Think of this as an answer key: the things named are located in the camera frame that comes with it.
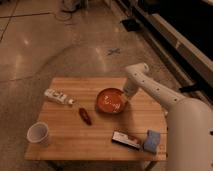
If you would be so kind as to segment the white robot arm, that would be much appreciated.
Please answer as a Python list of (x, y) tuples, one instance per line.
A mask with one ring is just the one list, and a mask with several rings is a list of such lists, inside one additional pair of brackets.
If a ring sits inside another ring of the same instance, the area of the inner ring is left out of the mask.
[(139, 88), (167, 110), (166, 171), (213, 171), (213, 109), (150, 78), (146, 63), (125, 68), (125, 95), (131, 99)]

